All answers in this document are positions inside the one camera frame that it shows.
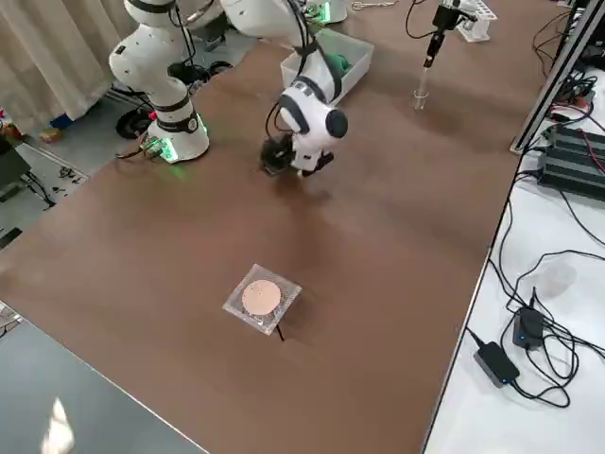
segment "beige curtain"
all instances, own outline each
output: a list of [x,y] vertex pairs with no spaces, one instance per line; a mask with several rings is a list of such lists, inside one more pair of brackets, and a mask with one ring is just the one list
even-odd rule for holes
[[123,0],[0,0],[0,106],[22,132],[86,114],[135,27]]

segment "power adapter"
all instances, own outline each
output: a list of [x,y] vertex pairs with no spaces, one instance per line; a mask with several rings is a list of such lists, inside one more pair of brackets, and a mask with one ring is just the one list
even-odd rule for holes
[[502,388],[519,376],[519,370],[495,342],[484,343],[475,352],[475,360],[497,388]]
[[529,350],[541,347],[544,342],[545,316],[532,307],[522,307],[514,316],[512,343]]

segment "black electronic device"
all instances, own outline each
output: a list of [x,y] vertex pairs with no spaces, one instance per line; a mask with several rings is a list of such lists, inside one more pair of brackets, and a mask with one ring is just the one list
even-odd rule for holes
[[519,370],[495,342],[481,345],[475,352],[475,360],[497,388],[510,384],[519,376]]
[[545,316],[531,307],[522,307],[514,316],[512,343],[529,350],[541,347],[544,342]]
[[605,166],[605,136],[559,125],[547,137],[551,146],[540,157],[538,183],[605,201],[605,173],[599,168]]
[[474,14],[460,8],[460,3],[460,0],[448,0],[437,6],[435,17],[433,17],[433,26],[437,29],[432,33],[431,41],[426,50],[426,58],[424,59],[425,68],[430,68],[433,65],[433,61],[435,61],[445,40],[446,31],[453,30],[465,20],[471,22],[477,21]]

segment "gray floor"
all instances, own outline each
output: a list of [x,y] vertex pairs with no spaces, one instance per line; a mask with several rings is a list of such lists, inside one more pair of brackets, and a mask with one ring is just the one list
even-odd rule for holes
[[[256,40],[230,31],[226,43],[211,53],[201,50],[195,63],[238,64]],[[61,203],[129,141],[114,131],[115,122],[133,106],[108,97],[47,145],[28,139],[18,152]],[[61,178],[62,166],[76,175]],[[0,229],[26,230],[44,215],[47,205],[29,191],[0,203]],[[0,340],[0,452],[40,452],[52,404],[59,398],[75,432],[72,454],[189,454],[194,445],[132,401],[70,352],[24,322]]]
[[[197,45],[194,63],[208,66],[214,61],[228,61],[235,66],[255,43],[255,39],[230,30],[226,34],[225,43],[212,52],[204,52]],[[84,117],[63,131],[58,142],[45,144],[35,138],[28,138],[27,142],[38,151],[27,145],[21,145],[17,150],[29,162],[33,172],[44,182],[49,192],[53,187],[58,188],[59,192],[51,195],[56,202],[61,202],[62,198],[78,189],[87,177],[94,175],[114,159],[116,153],[123,152],[128,146],[130,141],[115,132],[115,123],[132,108],[133,105],[128,102],[106,96]],[[61,166],[72,167],[83,178],[77,183],[72,183],[74,179],[61,179]],[[8,231],[19,227],[25,230],[44,214],[45,208],[43,201],[30,192],[23,191],[10,201],[0,203],[0,229]]]
[[0,364],[0,452],[39,453],[56,399],[74,432],[70,454],[206,452],[27,322],[0,340]]

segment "brown table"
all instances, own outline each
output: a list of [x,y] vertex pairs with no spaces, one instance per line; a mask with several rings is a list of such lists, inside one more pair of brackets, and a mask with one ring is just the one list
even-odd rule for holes
[[[2,253],[0,299],[214,454],[416,452],[541,83],[531,36],[554,15],[492,7],[493,41],[452,33],[420,114],[407,6],[352,13],[372,68],[337,160],[303,182],[258,171],[288,53],[258,44],[197,98],[206,156],[106,166]],[[221,309],[253,263],[303,288],[285,342]]]

